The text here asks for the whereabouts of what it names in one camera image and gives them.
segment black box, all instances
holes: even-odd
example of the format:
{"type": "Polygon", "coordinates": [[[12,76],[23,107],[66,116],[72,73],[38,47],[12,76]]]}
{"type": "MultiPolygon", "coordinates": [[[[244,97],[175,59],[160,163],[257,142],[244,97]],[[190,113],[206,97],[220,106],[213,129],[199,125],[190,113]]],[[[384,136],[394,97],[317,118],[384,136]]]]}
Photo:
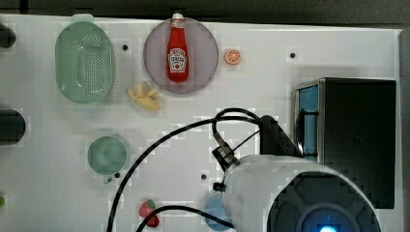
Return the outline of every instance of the black box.
{"type": "Polygon", "coordinates": [[[295,87],[295,144],[354,182],[374,208],[395,205],[396,84],[324,77],[295,87]]]}

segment green basket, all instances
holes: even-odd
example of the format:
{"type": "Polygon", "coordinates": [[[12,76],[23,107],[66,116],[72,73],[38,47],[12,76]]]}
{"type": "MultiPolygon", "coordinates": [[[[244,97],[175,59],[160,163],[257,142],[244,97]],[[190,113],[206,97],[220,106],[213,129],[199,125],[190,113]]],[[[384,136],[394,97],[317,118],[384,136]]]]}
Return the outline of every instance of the green basket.
{"type": "Polygon", "coordinates": [[[76,14],[55,44],[56,81],[61,93],[77,103],[105,97],[114,79],[111,41],[90,14],[76,14]]]}

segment round plate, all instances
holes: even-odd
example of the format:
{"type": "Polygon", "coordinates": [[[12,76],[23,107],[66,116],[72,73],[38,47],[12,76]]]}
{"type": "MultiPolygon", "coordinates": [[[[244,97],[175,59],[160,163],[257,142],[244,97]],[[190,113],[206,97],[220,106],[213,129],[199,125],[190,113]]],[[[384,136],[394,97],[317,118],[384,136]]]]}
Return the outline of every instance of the round plate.
{"type": "Polygon", "coordinates": [[[169,80],[166,73],[166,49],[171,32],[171,20],[158,25],[144,45],[144,65],[150,77],[163,89],[186,94],[206,85],[217,70],[219,51],[212,33],[202,23],[185,18],[185,37],[188,45],[190,75],[183,83],[169,80]]]}

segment black wire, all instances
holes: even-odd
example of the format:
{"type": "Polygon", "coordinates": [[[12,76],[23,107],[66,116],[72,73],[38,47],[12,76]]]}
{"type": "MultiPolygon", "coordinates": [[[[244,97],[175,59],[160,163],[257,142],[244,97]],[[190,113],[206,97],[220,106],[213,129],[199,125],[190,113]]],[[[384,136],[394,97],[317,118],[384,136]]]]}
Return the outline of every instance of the black wire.
{"type": "Polygon", "coordinates": [[[249,137],[247,137],[244,141],[242,141],[240,144],[238,144],[238,146],[236,146],[232,151],[235,152],[235,150],[237,150],[238,148],[240,148],[242,145],[244,145],[244,143],[248,142],[248,140],[250,140],[252,137],[254,137],[257,133],[259,133],[260,130],[256,131],[255,133],[251,134],[249,137]]]}
{"type": "Polygon", "coordinates": [[[124,177],[123,181],[121,182],[120,187],[118,188],[117,192],[115,193],[114,201],[113,201],[112,206],[111,206],[111,211],[110,211],[110,214],[109,214],[108,225],[107,225],[106,231],[107,232],[112,231],[112,226],[114,224],[115,214],[117,212],[117,206],[118,206],[118,203],[120,201],[121,194],[124,191],[124,188],[127,184],[127,181],[130,179],[132,173],[135,171],[135,169],[138,167],[138,165],[141,164],[142,161],[154,149],[156,149],[158,146],[160,146],[160,144],[162,144],[164,141],[168,140],[172,136],[175,136],[175,135],[177,135],[181,132],[188,131],[190,129],[197,128],[197,127],[200,127],[200,126],[203,126],[203,125],[206,125],[206,124],[210,124],[210,123],[214,123],[214,122],[216,123],[216,122],[219,122],[219,121],[244,121],[244,122],[250,122],[250,123],[253,123],[253,124],[256,124],[256,125],[258,124],[257,121],[255,121],[251,118],[247,118],[247,117],[240,117],[240,116],[219,117],[219,118],[203,120],[203,121],[199,121],[199,122],[187,125],[183,128],[179,128],[175,131],[172,131],[169,134],[162,137],[161,139],[159,139],[157,142],[155,142],[153,145],[151,145],[143,154],[141,154],[141,156],[139,156],[139,158],[135,161],[135,163],[132,165],[132,167],[127,172],[126,176],[124,177]]]}
{"type": "MultiPolygon", "coordinates": [[[[262,127],[262,120],[256,114],[254,114],[254,113],[252,113],[252,112],[250,112],[246,109],[243,109],[243,108],[226,108],[223,111],[219,112],[217,114],[217,116],[215,116],[215,118],[218,119],[226,113],[243,113],[245,115],[248,115],[252,119],[254,119],[257,122],[256,125],[258,125],[260,129],[262,127]]],[[[217,121],[212,123],[212,132],[213,133],[218,132],[218,130],[217,130],[217,121]]]]}
{"type": "Polygon", "coordinates": [[[145,225],[147,225],[148,221],[149,221],[151,218],[153,218],[155,215],[159,214],[160,212],[168,211],[168,210],[188,211],[188,212],[191,212],[191,213],[194,213],[194,214],[203,216],[203,217],[205,217],[205,218],[209,218],[209,219],[211,219],[211,220],[213,220],[213,221],[215,221],[215,222],[217,222],[217,223],[219,223],[219,224],[222,224],[222,225],[224,225],[224,226],[226,226],[226,227],[229,227],[229,228],[234,229],[232,223],[229,223],[229,222],[227,222],[227,221],[225,221],[225,220],[222,220],[222,219],[219,219],[219,218],[217,218],[217,217],[214,217],[214,216],[212,216],[212,215],[210,215],[210,214],[207,214],[207,213],[205,213],[205,212],[202,212],[202,211],[199,211],[199,210],[196,210],[196,209],[194,209],[194,208],[187,207],[187,206],[170,205],[170,206],[162,206],[162,207],[157,208],[157,209],[156,209],[154,212],[152,212],[148,217],[146,217],[146,218],[141,222],[141,224],[139,224],[138,229],[136,229],[136,232],[142,232],[142,230],[144,229],[145,225]]]}

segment white robot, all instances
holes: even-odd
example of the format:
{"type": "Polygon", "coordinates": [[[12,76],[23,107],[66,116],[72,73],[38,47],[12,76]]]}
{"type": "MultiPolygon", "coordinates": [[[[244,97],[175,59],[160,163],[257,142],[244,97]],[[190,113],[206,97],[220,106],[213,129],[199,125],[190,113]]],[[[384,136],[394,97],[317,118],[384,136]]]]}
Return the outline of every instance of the white robot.
{"type": "Polygon", "coordinates": [[[225,171],[222,203],[238,232],[380,232],[365,195],[306,159],[254,155],[225,171]]]}

